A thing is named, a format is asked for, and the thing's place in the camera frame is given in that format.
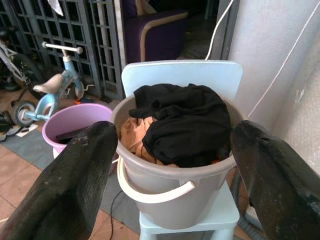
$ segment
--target floor mat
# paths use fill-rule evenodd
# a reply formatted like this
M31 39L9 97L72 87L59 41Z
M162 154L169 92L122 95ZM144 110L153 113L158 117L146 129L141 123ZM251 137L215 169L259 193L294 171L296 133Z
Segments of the floor mat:
M41 170L54 159L52 146L44 141L42 134L37 130L29 132L24 137L7 137L1 144Z

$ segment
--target pink bucket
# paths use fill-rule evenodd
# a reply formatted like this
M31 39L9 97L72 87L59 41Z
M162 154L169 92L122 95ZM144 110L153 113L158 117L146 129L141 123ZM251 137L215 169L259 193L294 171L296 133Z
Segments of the pink bucket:
M112 110L96 103L84 103L58 111L44 124L42 136L59 154L67 146L57 136L88 127L98 121L110 121Z

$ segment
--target bike frame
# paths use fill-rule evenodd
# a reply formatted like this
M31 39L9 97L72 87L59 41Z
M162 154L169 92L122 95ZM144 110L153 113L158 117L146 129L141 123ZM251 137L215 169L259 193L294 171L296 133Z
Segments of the bike frame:
M19 69L16 67L16 65L14 65L12 62L12 58L16 54L17 52L8 48L7 45L0 40L0 58L2 59L4 64L7 66L7 68L10 70L10 72L12 72L17 79L25 82L23 75L21 74Z
M65 70L62 73L63 82L60 90L55 94L47 93L46 95L44 95L40 99L34 112L28 110L24 112L25 117L30 118L34 121L47 121L52 116L52 114L58 109L62 95L71 83L75 84L75 87L77 88L79 93L84 92L83 84L79 79L79 75L75 70L74 64L72 63L70 56L63 57L63 63Z

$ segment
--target chair backrest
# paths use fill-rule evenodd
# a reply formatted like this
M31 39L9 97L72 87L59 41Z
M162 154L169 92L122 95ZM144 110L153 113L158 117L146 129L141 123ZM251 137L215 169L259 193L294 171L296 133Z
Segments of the chair backrest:
M128 97L144 85L205 85L220 96L234 100L242 67L232 61L166 60L128 64L122 72L122 83Z

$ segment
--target laundry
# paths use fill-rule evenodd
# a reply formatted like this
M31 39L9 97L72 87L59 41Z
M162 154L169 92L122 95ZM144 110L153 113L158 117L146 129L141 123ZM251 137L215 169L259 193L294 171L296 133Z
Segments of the laundry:
M142 139L150 125L154 122L153 117L145 119L137 119L129 117L121 127L121 143L130 152L134 153L139 158L142 158L150 163L164 165L161 161L151 156L146 148L143 146ZM177 166L175 164L168 165L168 167Z
M157 119L149 126L142 143L164 165L207 166L219 159L219 148L230 145L227 106L209 87L157 84L142 86L134 95L137 108L130 110L129 115Z

